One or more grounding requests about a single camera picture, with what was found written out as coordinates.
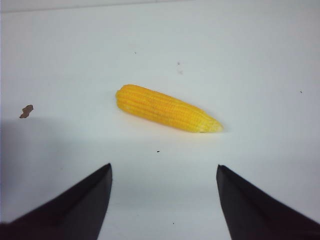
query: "white surface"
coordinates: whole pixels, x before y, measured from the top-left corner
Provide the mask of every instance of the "white surface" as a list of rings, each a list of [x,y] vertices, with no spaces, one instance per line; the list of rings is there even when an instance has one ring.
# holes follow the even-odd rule
[[[2,0],[1,12],[12,13],[177,1],[188,0]]]
[[[101,240],[230,239],[218,164],[320,222],[319,39],[317,0],[2,14],[2,220],[110,162]],[[128,83],[201,107],[226,131],[128,115],[115,100]]]

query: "brown debris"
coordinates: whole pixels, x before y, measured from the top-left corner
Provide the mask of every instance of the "brown debris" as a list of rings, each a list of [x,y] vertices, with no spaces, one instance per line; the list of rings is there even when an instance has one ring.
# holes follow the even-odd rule
[[[29,116],[29,114],[31,113],[31,111],[34,109],[33,105],[27,105],[25,108],[22,109],[22,114],[20,116],[21,119],[25,119]]]

